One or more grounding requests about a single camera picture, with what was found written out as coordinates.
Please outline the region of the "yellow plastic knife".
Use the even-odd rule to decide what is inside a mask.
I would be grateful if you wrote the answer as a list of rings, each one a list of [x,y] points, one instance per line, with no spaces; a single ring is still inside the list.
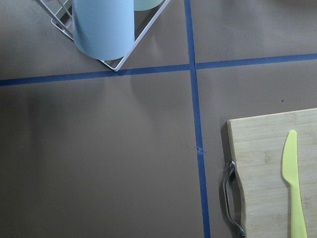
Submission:
[[[290,188],[290,235],[292,238],[306,238],[307,230],[303,213],[297,157],[297,132],[291,130],[285,139],[282,152],[282,176]]]

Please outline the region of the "light blue cup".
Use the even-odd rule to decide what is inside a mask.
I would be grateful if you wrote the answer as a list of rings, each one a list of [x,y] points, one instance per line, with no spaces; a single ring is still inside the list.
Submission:
[[[132,0],[74,0],[73,39],[85,55],[97,60],[116,60],[135,43]]]

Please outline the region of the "mint green cup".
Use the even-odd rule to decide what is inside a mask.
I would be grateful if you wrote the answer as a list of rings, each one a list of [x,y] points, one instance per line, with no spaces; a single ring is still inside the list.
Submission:
[[[134,0],[134,10],[135,11],[150,10],[160,5],[162,2],[163,0]]]

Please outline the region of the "wooden cutting board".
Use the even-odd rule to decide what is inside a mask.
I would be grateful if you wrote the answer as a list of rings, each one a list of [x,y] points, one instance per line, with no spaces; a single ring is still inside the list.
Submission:
[[[241,194],[241,223],[248,238],[290,237],[290,188],[282,176],[282,151],[297,132],[301,201],[307,235],[317,235],[317,111],[306,109],[227,123]]]

